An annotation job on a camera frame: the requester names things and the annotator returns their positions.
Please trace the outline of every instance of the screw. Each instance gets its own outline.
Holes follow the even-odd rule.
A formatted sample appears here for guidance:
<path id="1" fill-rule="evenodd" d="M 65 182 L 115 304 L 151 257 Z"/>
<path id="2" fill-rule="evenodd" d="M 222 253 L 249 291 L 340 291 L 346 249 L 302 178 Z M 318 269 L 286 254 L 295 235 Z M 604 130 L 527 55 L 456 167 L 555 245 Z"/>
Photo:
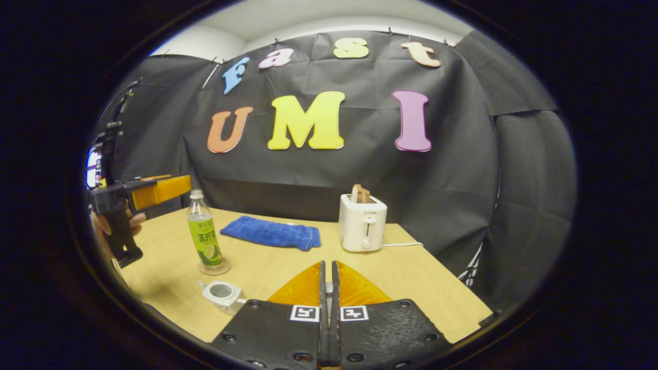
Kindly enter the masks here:
<path id="1" fill-rule="evenodd" d="M 309 355 L 306 352 L 297 352 L 296 354 L 294 354 L 292 356 L 292 358 L 294 358 L 297 361 L 302 361 L 302 362 L 311 362 L 311 360 L 313 359 L 313 357 L 311 357 L 311 355 Z"/>
<path id="2" fill-rule="evenodd" d="M 347 357 L 347 360 L 350 362 L 359 362 L 363 360 L 363 355 L 362 354 L 351 354 Z"/>

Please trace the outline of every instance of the white ceiling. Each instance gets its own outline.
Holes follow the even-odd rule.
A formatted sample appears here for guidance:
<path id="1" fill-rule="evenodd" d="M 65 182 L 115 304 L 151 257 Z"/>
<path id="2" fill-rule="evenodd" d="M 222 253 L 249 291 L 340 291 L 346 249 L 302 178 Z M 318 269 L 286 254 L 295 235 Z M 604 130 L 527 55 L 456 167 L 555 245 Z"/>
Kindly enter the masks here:
<path id="1" fill-rule="evenodd" d="M 250 42 L 296 24 L 340 16 L 386 16 L 467 35 L 472 28 L 417 0 L 245 0 L 200 22 Z"/>

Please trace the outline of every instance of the bottle label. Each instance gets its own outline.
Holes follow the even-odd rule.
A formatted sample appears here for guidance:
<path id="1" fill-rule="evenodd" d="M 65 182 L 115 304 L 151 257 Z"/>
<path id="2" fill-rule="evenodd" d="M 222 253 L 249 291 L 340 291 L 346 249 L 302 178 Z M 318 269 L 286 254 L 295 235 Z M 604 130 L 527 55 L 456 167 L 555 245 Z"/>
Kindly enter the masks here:
<path id="1" fill-rule="evenodd" d="M 213 218 L 205 218 L 200 221 L 188 219 L 188 225 L 201 262 L 206 266 L 217 266 L 222 263 Z"/>

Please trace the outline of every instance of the plastic bottle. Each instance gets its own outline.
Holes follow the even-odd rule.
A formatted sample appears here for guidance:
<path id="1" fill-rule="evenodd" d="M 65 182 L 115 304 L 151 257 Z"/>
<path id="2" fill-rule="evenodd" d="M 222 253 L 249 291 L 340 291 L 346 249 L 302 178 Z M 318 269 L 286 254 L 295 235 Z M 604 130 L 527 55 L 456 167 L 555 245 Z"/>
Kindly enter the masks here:
<path id="1" fill-rule="evenodd" d="M 213 214 L 203 201 L 203 192 L 194 189 L 190 192 L 190 208 L 188 208 L 188 225 L 194 246 L 201 262 L 199 270 L 207 275 L 221 275 L 228 271 L 230 264 L 222 256 L 215 234 Z"/>

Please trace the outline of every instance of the yellow letter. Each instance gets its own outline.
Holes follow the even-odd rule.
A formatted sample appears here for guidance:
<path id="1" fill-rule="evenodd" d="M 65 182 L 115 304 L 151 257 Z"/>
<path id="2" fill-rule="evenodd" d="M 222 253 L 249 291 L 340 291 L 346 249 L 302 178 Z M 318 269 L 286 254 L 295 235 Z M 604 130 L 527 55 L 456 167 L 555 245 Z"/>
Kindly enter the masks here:
<path id="1" fill-rule="evenodd" d="M 315 97 L 309 109 L 304 110 L 293 95 L 277 97 L 272 100 L 276 108 L 274 132 L 267 142 L 270 149 L 287 149 L 290 140 L 286 138 L 286 128 L 296 147 L 301 147 L 315 126 L 309 146 L 313 149 L 340 149 L 343 138 L 338 135 L 338 109 L 345 99 L 342 92 L 323 92 Z"/>
<path id="2" fill-rule="evenodd" d="M 366 40 L 357 38 L 344 38 L 336 41 L 334 54 L 339 58 L 363 58 L 368 55 L 368 43 Z"/>

